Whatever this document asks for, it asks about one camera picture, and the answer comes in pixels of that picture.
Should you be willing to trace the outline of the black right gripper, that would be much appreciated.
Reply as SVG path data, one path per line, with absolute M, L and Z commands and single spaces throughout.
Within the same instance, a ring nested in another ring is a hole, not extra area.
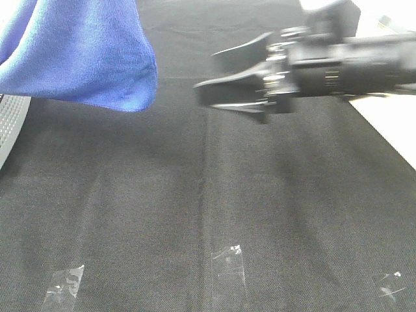
M 353 35 L 353 2 L 334 1 L 308 10 L 304 26 L 282 30 L 281 42 L 268 46 L 272 35 L 266 32 L 212 54 L 219 71 L 235 74 L 195 84 L 198 103 L 256 114 L 264 123 L 267 114 L 292 112 L 292 98 L 327 96 L 335 89 L 341 65 L 331 49 Z M 267 56 L 267 70 L 251 68 Z

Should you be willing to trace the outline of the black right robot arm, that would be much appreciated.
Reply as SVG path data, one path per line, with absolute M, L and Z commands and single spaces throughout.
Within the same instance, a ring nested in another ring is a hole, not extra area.
M 293 112 L 295 98 L 412 92 L 415 33 L 360 38 L 360 15 L 352 1 L 335 1 L 307 11 L 277 42 L 266 32 L 215 53 L 222 76 L 194 86 L 198 103 L 265 123 Z

